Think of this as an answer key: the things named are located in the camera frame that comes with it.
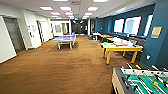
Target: teal wall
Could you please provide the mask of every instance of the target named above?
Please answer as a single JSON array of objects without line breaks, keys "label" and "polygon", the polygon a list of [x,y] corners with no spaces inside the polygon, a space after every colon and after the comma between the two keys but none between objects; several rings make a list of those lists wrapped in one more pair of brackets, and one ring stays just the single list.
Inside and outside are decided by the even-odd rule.
[{"label": "teal wall", "polygon": [[96,18],[95,32],[105,32],[104,18]]},{"label": "teal wall", "polygon": [[133,10],[133,11],[129,11],[129,12],[126,12],[126,13],[122,13],[122,14],[119,14],[119,15],[115,15],[115,16],[109,16],[109,17],[105,17],[105,18],[97,18],[96,19],[96,22],[97,22],[96,25],[97,25],[98,28],[96,27],[96,30],[101,32],[102,30],[100,30],[99,27],[104,27],[105,31],[103,31],[103,32],[114,33],[114,22],[115,22],[115,20],[126,19],[126,18],[129,18],[129,17],[141,16],[142,18],[141,18],[141,24],[140,24],[140,27],[139,27],[138,35],[142,36],[144,34],[147,18],[148,18],[149,15],[153,14],[154,7],[155,7],[155,4],[149,5],[149,6],[146,6],[146,7],[142,7],[142,8]]},{"label": "teal wall", "polygon": [[[158,68],[168,68],[168,1],[158,0],[153,12],[153,21],[149,30],[140,64],[151,68],[155,65]],[[151,38],[153,27],[162,27],[158,39]]]}]

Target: wall sign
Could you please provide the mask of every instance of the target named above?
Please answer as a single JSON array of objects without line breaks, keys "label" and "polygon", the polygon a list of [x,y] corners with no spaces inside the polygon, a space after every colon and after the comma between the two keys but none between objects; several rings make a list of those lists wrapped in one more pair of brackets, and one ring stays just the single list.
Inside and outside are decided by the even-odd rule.
[{"label": "wall sign", "polygon": [[151,38],[159,38],[162,27],[153,27]]}]

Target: fluorescent light panel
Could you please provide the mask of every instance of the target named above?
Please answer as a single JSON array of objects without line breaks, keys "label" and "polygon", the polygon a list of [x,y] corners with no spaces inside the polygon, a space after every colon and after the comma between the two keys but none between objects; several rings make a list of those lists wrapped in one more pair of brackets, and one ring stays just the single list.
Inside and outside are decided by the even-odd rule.
[{"label": "fluorescent light panel", "polygon": [[53,1],[68,1],[68,0],[53,0]]},{"label": "fluorescent light panel", "polygon": [[73,15],[73,13],[71,13],[71,12],[66,12],[65,14],[66,15]]},{"label": "fluorescent light panel", "polygon": [[43,10],[53,10],[51,7],[40,7]]},{"label": "fluorescent light panel", "polygon": [[58,16],[51,16],[51,17],[58,17]]},{"label": "fluorescent light panel", "polygon": [[88,11],[96,11],[98,9],[98,7],[89,7]]},{"label": "fluorescent light panel", "polygon": [[52,15],[60,15],[58,12],[51,12]]},{"label": "fluorescent light panel", "polygon": [[58,18],[56,18],[56,19],[62,19],[61,17],[58,17]]},{"label": "fluorescent light panel", "polygon": [[82,19],[87,19],[87,18],[82,18]]},{"label": "fluorescent light panel", "polygon": [[87,12],[87,13],[85,13],[85,15],[92,15],[92,13]]},{"label": "fluorescent light panel", "polygon": [[63,10],[63,11],[70,11],[71,10],[70,7],[60,7],[60,9]]},{"label": "fluorescent light panel", "polygon": [[74,19],[74,17],[73,18],[70,17],[70,19]]},{"label": "fluorescent light panel", "polygon": [[74,17],[74,16],[68,16],[68,17],[70,17],[70,18],[71,18],[71,17]]},{"label": "fluorescent light panel", "polygon": [[93,2],[107,2],[108,0],[93,0]]},{"label": "fluorescent light panel", "polygon": [[88,15],[84,15],[83,17],[84,17],[84,18],[87,18],[87,17],[89,17],[89,16],[88,16]]}]

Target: foosball table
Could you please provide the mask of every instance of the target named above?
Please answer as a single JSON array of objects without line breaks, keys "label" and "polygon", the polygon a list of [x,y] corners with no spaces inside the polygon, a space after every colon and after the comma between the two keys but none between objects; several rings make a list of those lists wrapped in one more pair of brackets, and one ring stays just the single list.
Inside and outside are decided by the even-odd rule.
[{"label": "foosball table", "polygon": [[113,89],[116,94],[168,94],[168,72],[114,67]]}]

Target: ping pong table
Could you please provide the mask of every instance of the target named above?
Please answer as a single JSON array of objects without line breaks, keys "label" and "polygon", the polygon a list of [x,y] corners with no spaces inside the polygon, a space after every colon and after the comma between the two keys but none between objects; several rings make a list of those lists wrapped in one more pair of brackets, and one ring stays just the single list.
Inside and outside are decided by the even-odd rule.
[{"label": "ping pong table", "polygon": [[61,49],[62,44],[69,44],[70,49],[72,49],[72,46],[75,44],[76,35],[62,35],[55,39],[53,39],[53,42],[58,42],[58,49]]}]

